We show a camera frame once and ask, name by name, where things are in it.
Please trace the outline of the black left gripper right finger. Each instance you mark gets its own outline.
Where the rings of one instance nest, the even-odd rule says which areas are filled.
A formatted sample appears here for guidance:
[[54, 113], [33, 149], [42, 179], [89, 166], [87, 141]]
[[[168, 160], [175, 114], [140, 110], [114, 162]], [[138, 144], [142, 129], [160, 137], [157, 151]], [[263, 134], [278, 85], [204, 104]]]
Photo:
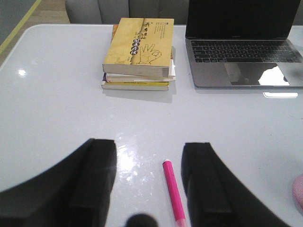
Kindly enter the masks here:
[[186, 143], [183, 187], [193, 227], [286, 227], [222, 162], [210, 143]]

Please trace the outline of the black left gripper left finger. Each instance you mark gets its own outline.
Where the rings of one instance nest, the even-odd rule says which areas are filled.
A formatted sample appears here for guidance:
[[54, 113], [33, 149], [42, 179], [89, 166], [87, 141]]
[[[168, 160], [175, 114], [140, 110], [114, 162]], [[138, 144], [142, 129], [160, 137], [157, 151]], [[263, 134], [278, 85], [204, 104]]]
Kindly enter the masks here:
[[2, 191], [1, 226], [103, 227], [116, 164], [113, 140], [87, 140], [53, 167]]

